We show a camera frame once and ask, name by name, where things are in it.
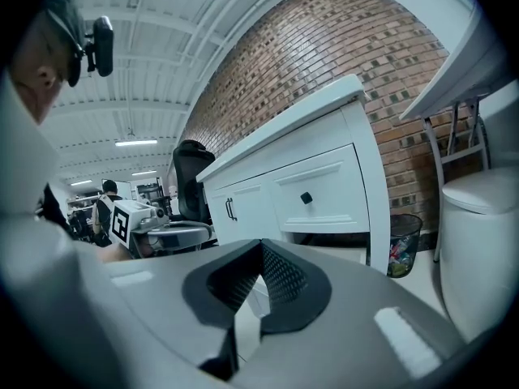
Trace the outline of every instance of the trash can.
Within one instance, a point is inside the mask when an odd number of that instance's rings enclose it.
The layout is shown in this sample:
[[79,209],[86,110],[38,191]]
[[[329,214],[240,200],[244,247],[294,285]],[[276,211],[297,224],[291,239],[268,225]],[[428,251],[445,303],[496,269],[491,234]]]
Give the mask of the trash can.
[[401,278],[413,269],[422,220],[415,215],[391,216],[388,276]]

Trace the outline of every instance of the white trash bin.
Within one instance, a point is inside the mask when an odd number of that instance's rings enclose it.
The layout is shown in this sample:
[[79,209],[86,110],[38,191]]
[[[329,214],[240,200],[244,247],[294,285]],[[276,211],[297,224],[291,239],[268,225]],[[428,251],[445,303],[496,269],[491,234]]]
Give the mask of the white trash bin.
[[519,168],[443,188],[440,277],[451,320],[472,340],[506,314],[519,277]]

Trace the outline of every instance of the ceiling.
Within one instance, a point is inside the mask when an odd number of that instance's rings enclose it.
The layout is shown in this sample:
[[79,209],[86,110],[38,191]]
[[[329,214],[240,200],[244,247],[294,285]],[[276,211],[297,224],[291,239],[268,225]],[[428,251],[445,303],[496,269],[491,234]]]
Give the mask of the ceiling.
[[[42,125],[60,155],[57,179],[71,184],[132,173],[164,176],[199,94],[239,37],[280,0],[76,0],[87,27],[108,15],[114,72],[87,73],[64,87]],[[157,139],[115,147],[125,139]],[[78,190],[92,184],[78,186]]]

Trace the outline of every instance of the bin lid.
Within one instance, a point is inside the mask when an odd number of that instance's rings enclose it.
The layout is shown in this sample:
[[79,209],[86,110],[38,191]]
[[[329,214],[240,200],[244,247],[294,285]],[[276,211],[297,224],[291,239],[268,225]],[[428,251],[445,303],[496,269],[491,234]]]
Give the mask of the bin lid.
[[483,215],[505,213],[519,206],[519,167],[470,174],[447,183],[444,199]]

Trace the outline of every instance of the mesh trash can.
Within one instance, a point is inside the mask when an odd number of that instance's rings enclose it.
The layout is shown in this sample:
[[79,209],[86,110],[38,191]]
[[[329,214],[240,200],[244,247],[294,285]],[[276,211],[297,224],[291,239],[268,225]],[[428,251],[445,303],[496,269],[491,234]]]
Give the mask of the mesh trash can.
[[413,269],[422,220],[415,215],[391,216],[388,276],[401,278]]

